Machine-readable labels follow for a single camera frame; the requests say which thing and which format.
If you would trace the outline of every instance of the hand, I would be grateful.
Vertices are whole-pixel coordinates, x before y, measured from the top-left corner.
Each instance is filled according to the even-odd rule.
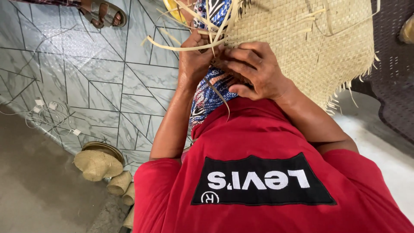
[[[193,30],[190,37],[181,45],[182,48],[203,46],[210,42],[208,35],[199,34],[198,30]],[[216,56],[224,50],[221,44],[214,48]],[[178,88],[185,88],[195,91],[197,85],[204,78],[210,67],[210,62],[214,58],[212,49],[200,52],[180,51],[180,61],[178,65]]]
[[[276,101],[294,86],[293,82],[282,74],[268,43],[242,43],[236,49],[227,48],[222,59],[225,59],[225,68],[240,73],[253,84],[254,90],[241,84],[229,87],[230,92],[241,97],[251,100],[268,98]]]

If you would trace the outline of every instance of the levi's logo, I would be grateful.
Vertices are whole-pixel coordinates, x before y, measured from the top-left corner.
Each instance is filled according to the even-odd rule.
[[[303,153],[289,159],[206,157],[192,205],[336,204]]]

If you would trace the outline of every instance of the marble-patterned floor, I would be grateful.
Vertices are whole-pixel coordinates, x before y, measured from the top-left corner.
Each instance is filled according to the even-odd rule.
[[[97,30],[73,7],[0,1],[0,99],[25,109],[35,106],[36,97],[68,103],[69,125],[82,133],[65,136],[68,125],[58,128],[60,134],[50,126],[42,130],[73,154],[88,141],[116,146],[124,169],[134,174],[148,161],[178,74],[176,52],[141,42],[151,35],[178,46],[159,28],[181,42],[190,32],[168,18],[157,21],[156,9],[166,11],[162,0],[109,2],[128,15],[125,27]]]

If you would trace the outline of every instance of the sleeve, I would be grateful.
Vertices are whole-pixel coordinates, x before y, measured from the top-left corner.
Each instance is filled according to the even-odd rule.
[[[381,170],[372,160],[346,149],[330,150],[322,157],[363,193],[373,199],[386,199],[398,208],[385,184]]]
[[[170,191],[181,165],[162,158],[142,164],[134,175],[133,233],[161,232]]]

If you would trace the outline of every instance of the red t-shirt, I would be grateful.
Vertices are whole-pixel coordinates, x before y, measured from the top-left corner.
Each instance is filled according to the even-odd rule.
[[[414,232],[373,161],[321,156],[271,100],[228,105],[228,121],[220,106],[193,129],[182,165],[138,168],[134,233]]]

